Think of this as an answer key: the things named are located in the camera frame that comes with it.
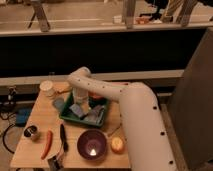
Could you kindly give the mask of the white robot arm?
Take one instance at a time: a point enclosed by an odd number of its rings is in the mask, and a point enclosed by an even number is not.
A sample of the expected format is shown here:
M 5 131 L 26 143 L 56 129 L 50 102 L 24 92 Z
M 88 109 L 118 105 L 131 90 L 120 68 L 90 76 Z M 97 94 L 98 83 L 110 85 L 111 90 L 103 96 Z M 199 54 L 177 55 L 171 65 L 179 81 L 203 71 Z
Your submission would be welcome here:
M 95 80 L 87 67 L 70 73 L 68 82 L 119 104 L 132 171 L 177 171 L 158 100 L 150 87 L 142 82 L 124 85 Z

